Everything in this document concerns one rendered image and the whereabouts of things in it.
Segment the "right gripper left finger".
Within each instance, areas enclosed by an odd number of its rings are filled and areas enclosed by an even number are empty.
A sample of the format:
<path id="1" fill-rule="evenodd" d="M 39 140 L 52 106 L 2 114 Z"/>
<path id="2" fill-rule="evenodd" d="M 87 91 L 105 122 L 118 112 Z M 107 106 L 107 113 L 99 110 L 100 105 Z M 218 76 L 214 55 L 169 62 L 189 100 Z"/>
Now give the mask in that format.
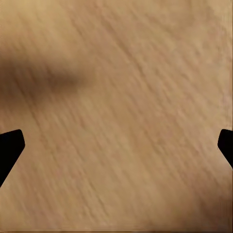
<path id="1" fill-rule="evenodd" d="M 21 129 L 0 134 L 0 187 L 25 148 Z"/>

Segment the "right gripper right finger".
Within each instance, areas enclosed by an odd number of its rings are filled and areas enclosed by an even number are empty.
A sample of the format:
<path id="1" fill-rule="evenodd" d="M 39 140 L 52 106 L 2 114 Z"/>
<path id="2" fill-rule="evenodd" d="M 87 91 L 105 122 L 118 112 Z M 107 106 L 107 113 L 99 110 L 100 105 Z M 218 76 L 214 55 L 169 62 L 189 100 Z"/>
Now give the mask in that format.
<path id="1" fill-rule="evenodd" d="M 233 168 L 233 131 L 221 129 L 217 146 Z"/>

